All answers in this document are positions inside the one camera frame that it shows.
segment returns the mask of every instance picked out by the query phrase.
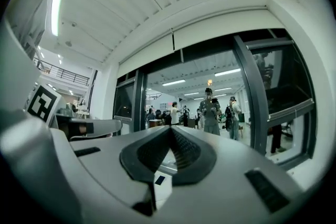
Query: black vent slot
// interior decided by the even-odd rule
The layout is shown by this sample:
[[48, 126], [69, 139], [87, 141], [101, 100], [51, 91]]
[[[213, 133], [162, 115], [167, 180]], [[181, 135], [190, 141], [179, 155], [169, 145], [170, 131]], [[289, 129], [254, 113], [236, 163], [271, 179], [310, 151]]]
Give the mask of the black vent slot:
[[250, 170], [246, 177], [263, 200], [270, 212], [274, 213], [289, 204], [289, 200], [259, 170]]
[[99, 152], [100, 148], [95, 147], [89, 147], [89, 148], [84, 148], [83, 150], [77, 150], [74, 151], [75, 155], [77, 157], [81, 157], [81, 156], [85, 156], [85, 155], [89, 155], [95, 152]]

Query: railing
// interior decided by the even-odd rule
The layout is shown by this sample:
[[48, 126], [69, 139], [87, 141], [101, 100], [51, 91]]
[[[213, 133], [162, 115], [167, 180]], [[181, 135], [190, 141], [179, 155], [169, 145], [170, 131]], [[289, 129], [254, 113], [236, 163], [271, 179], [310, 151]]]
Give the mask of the railing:
[[160, 93], [155, 93], [155, 94], [146, 94], [146, 99], [147, 100], [155, 100], [159, 98], [162, 95], [162, 92]]
[[74, 83], [85, 85], [85, 86], [87, 86], [89, 83], [88, 77], [84, 77], [76, 73], [70, 72], [68, 70], [65, 70], [63, 68], [53, 66], [47, 62], [40, 61], [37, 58], [34, 58], [34, 64], [39, 70], [41, 70], [41, 72], [49, 74], [51, 76], [61, 78], [64, 80], [68, 80], [68, 81], [72, 81]]

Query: ceiling light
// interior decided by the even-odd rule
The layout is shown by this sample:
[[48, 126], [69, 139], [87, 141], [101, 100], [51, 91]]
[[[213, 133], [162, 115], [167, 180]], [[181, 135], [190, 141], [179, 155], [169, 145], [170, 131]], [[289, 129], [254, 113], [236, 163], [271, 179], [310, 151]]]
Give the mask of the ceiling light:
[[51, 3], [51, 32], [58, 37], [58, 19], [62, 0], [52, 0]]
[[233, 70], [224, 71], [224, 72], [221, 72], [221, 73], [216, 73], [215, 76], [218, 77], [218, 76], [222, 76], [222, 75], [226, 75], [226, 74], [231, 74], [231, 73], [235, 73], [235, 72], [239, 72], [239, 71], [240, 71], [240, 68], [233, 69]]
[[177, 80], [177, 81], [174, 81], [174, 82], [165, 83], [165, 84], [162, 84], [162, 86], [173, 85], [173, 84], [177, 84], [177, 83], [181, 83], [181, 82], [185, 82], [185, 80], [182, 79], [182, 80]]
[[193, 95], [193, 94], [199, 94], [199, 92], [187, 93], [187, 94], [185, 94], [185, 95]]
[[232, 87], [230, 87], [230, 88], [224, 88], [224, 89], [218, 89], [218, 90], [215, 90], [215, 92], [216, 92], [216, 91], [224, 91], [224, 90], [229, 90], [229, 89], [232, 89]]

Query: desk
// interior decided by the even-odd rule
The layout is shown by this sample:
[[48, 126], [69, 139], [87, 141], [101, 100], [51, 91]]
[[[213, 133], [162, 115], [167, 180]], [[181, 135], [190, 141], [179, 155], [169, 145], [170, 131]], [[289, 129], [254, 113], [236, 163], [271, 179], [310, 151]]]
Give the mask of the desk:
[[196, 128], [196, 119], [188, 119], [188, 127]]
[[161, 120], [149, 120], [149, 128], [160, 126]]

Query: white wall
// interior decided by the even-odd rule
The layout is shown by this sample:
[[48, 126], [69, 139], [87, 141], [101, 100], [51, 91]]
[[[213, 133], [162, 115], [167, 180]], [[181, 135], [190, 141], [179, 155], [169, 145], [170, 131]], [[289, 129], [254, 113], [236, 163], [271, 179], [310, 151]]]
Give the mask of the white wall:
[[177, 102], [177, 105], [179, 105], [179, 99], [177, 97], [174, 97], [166, 93], [162, 93], [159, 98], [155, 100], [150, 100], [150, 105], [152, 105], [154, 109], [157, 110], [160, 109], [160, 104], [172, 103], [172, 102]]
[[61, 55], [61, 58], [58, 58], [57, 54], [46, 50], [44, 48], [41, 48], [41, 50], [38, 50], [39, 52], [42, 52], [44, 55], [44, 58], [41, 58], [42, 61], [47, 62], [53, 66], [59, 67], [59, 68], [63, 68], [65, 70], [68, 70], [70, 72], [82, 75], [84, 77], [90, 77], [91, 73], [92, 73], [92, 69], [86, 67], [85, 65], [79, 65], [76, 62], [72, 62], [69, 59], [63, 57]]
[[93, 87], [90, 117], [108, 120], [113, 116], [113, 103], [119, 63], [115, 62], [103, 71], [98, 71]]
[[308, 189], [322, 178], [335, 152], [336, 23], [328, 0], [269, 0], [267, 6], [301, 51], [316, 95], [318, 121], [313, 158], [288, 172], [303, 189]]

